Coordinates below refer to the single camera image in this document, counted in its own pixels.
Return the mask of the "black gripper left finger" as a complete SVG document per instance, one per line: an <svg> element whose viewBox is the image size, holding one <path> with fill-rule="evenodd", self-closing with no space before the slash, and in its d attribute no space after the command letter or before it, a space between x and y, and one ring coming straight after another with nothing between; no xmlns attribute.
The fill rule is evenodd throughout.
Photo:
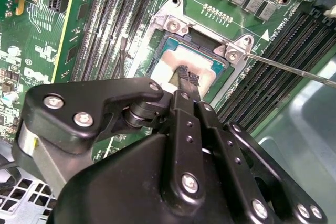
<svg viewBox="0 0 336 224"><path fill-rule="evenodd" d="M146 137L166 137L161 196L173 210L199 210L205 176L189 73L196 74L178 67L174 93L149 78L33 87L25 96L18 146L58 199L80 171Z"/></svg>

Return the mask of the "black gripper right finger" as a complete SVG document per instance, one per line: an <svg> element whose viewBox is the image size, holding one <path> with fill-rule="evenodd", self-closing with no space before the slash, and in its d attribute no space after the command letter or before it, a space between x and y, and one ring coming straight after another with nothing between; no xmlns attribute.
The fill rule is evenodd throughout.
<svg viewBox="0 0 336 224"><path fill-rule="evenodd" d="M327 223L321 207L239 125L221 125L200 100L199 77L188 74L201 122L208 196L192 223Z"/></svg>

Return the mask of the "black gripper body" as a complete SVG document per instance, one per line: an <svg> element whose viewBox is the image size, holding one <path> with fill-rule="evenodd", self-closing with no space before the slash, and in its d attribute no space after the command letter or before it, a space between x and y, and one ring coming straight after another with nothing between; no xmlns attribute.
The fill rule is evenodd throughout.
<svg viewBox="0 0 336 224"><path fill-rule="evenodd" d="M190 216L177 215L161 196L166 143L163 136L146 137L80 171L58 196L51 222L252 223L206 153L205 202Z"/></svg>

